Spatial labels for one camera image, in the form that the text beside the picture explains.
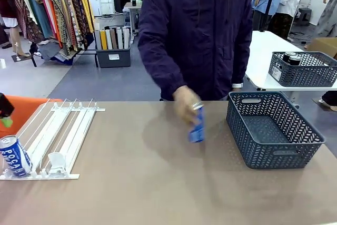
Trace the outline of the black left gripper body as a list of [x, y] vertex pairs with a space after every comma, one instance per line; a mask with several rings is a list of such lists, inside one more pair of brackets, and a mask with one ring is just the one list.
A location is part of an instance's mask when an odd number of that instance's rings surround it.
[[13, 111], [14, 106], [3, 93], [0, 93], [0, 119], [10, 117]]

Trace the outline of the blue white Pocari Sweat can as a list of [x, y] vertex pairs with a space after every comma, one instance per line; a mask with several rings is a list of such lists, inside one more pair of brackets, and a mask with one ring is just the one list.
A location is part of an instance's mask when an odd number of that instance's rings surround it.
[[22, 178], [30, 175], [32, 162], [15, 135], [0, 139], [0, 153], [14, 177]]
[[203, 103], [195, 103], [193, 109], [197, 112], [197, 124], [189, 132], [189, 141], [198, 143], [205, 139]]

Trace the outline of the person left forearm navy sleeve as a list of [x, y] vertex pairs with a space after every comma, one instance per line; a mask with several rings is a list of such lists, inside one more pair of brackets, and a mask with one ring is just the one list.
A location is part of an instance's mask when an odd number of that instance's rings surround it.
[[234, 44], [234, 62], [231, 83], [243, 83], [249, 56], [252, 33], [239, 35]]

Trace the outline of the person right forearm navy sleeve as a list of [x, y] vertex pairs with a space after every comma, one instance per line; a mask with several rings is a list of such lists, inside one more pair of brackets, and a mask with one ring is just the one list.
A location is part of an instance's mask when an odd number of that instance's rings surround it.
[[150, 32], [140, 32], [138, 50], [148, 74], [161, 89], [161, 98], [172, 101], [173, 93], [186, 82], [179, 66], [167, 53], [165, 37]]

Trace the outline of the orange chair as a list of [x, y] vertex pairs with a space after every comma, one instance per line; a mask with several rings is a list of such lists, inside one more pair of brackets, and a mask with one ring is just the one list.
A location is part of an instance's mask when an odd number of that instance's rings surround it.
[[0, 122], [0, 138], [16, 134], [26, 121], [32, 116], [36, 109], [46, 103], [48, 99], [22, 97], [6, 95], [8, 100], [14, 106], [14, 112], [11, 115], [13, 124], [7, 128]]

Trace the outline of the grey fabric pile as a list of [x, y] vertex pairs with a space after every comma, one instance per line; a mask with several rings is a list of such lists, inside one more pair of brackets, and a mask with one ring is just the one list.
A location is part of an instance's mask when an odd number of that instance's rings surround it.
[[78, 52], [74, 50], [70, 50], [67, 54], [66, 50], [60, 48], [59, 44], [55, 42], [48, 42], [44, 45], [38, 44], [37, 47], [43, 60], [57, 61], [65, 65], [72, 65], [74, 58], [78, 54]]

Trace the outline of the clothes rack with colourful garments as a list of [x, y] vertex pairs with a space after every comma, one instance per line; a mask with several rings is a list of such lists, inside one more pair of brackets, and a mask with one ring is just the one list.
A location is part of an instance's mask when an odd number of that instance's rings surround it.
[[19, 28], [40, 54], [37, 45], [58, 43], [66, 50], [85, 51], [95, 41], [88, 24], [85, 0], [14, 0]]

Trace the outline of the grey plastic storage bin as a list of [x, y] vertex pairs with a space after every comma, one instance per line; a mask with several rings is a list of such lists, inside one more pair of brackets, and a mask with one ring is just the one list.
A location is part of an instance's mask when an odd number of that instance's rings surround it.
[[100, 68], [130, 67], [130, 48], [120, 50], [96, 50]]

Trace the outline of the brown fabric roll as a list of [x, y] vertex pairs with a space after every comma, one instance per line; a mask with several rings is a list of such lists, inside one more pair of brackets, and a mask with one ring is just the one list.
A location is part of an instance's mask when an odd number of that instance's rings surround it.
[[112, 41], [112, 47], [114, 50], [118, 49], [117, 40], [116, 40], [116, 31], [114, 28], [110, 29], [110, 36]]

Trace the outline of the white fabric roll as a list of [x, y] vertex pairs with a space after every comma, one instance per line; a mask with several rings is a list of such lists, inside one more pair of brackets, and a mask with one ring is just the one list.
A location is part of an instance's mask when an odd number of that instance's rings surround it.
[[124, 49], [130, 48], [130, 30], [128, 27], [123, 27]]

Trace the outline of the grey background work table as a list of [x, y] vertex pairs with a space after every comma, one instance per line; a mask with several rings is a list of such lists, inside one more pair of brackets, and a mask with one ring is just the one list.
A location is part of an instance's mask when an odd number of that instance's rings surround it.
[[135, 27], [135, 17], [136, 14], [140, 13], [140, 10], [142, 8], [142, 1], [135, 1], [135, 5], [133, 5], [134, 1], [127, 2], [124, 5], [124, 8], [126, 8], [130, 13], [130, 30], [131, 30], [131, 43], [134, 41], [134, 34], [138, 32], [138, 30]]

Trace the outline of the person torso navy jacket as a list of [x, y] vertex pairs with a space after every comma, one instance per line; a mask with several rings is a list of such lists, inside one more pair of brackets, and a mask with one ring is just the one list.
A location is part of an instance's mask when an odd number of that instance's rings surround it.
[[167, 53], [203, 101], [232, 89], [234, 44], [252, 33], [251, 0], [143, 0], [140, 32], [165, 37]]

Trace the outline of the blue-grey plastic woven basket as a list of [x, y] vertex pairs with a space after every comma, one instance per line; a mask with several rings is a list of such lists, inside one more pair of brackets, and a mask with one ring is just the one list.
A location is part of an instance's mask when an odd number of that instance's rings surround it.
[[282, 92], [231, 92], [226, 121], [251, 169], [302, 169], [325, 143]]
[[284, 52], [273, 52], [269, 74], [284, 87], [332, 87], [337, 81], [337, 60], [322, 52], [295, 52], [299, 66], [282, 60]]

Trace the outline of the white side table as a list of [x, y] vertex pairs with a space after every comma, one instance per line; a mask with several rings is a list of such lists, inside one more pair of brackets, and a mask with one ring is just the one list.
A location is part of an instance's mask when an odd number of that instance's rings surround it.
[[301, 52], [302, 50], [277, 35], [265, 31], [254, 31], [250, 45], [250, 57], [245, 77], [257, 89], [266, 91], [282, 91], [289, 93], [290, 101], [299, 108], [297, 103], [302, 91], [337, 91], [337, 81], [332, 87], [283, 87], [269, 75], [272, 52]]

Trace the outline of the brown cardboard box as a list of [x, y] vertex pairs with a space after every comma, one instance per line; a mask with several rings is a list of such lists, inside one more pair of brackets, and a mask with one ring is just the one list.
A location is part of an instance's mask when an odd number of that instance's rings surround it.
[[337, 60], [337, 37], [315, 38], [307, 50], [322, 52]]

